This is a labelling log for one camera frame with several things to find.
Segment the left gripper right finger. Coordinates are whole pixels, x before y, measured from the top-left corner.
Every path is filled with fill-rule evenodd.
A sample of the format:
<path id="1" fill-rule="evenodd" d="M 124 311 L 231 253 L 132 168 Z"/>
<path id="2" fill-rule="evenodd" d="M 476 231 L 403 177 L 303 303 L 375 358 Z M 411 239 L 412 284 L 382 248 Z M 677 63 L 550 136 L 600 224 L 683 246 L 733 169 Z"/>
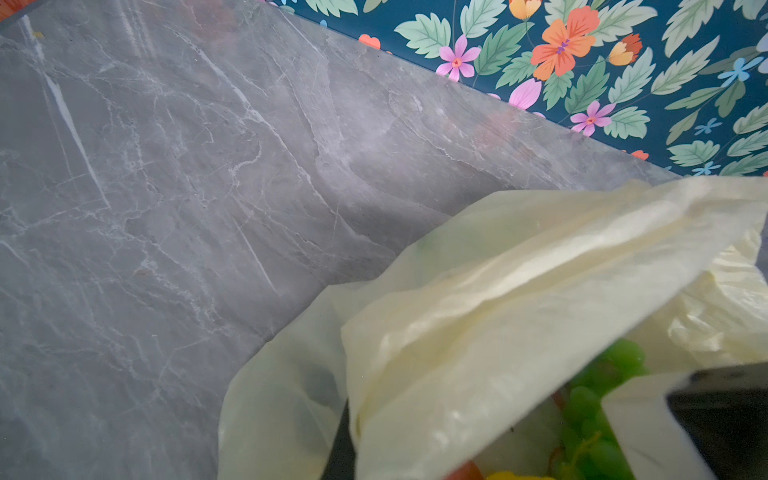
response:
<path id="1" fill-rule="evenodd" d="M 636 377 L 602 407 L 637 479 L 765 479 L 767 365 Z"/>

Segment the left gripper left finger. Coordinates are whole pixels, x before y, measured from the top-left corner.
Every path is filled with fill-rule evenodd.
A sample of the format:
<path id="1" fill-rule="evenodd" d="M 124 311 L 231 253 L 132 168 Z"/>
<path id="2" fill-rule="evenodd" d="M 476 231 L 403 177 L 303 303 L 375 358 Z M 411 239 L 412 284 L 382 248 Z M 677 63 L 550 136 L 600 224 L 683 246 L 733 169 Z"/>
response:
<path id="1" fill-rule="evenodd" d="M 341 420 L 323 470 L 321 480 L 354 480 L 356 451 L 350 433 L 349 404 L 346 403 Z"/>

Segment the cream plastic fruit-print bag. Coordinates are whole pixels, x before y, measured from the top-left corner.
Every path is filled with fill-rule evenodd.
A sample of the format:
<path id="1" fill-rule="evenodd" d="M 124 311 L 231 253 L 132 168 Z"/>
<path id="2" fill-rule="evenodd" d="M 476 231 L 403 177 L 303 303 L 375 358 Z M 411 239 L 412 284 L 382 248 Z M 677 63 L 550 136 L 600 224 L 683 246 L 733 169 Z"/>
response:
<path id="1" fill-rule="evenodd" d="M 617 339 L 654 373 L 763 362 L 758 177 L 496 192 L 377 279 L 326 288 L 234 377 L 222 479 L 317 479 L 342 421 L 358 479 L 543 470 L 545 400 Z"/>

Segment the yellow fake lemon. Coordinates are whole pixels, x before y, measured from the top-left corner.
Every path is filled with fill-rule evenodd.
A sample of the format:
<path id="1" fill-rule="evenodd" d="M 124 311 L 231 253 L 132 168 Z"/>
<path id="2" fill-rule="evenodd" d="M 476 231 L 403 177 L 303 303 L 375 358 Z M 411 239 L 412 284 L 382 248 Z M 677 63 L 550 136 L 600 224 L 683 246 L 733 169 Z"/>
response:
<path id="1" fill-rule="evenodd" d="M 516 475 L 513 472 L 495 472 L 486 477 L 486 480 L 554 480 L 551 477 Z"/>

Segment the green fake grapes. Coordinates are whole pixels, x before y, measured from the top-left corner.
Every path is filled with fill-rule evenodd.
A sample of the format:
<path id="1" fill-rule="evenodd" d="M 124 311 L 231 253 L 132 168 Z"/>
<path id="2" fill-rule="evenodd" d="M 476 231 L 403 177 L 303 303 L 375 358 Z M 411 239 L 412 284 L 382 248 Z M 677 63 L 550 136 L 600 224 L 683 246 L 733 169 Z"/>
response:
<path id="1" fill-rule="evenodd" d="M 604 398 L 628 380 L 645 375 L 645 353 L 619 339 L 588 363 L 564 388 L 564 427 L 550 458 L 556 479 L 632 479 L 628 461 L 602 407 Z"/>

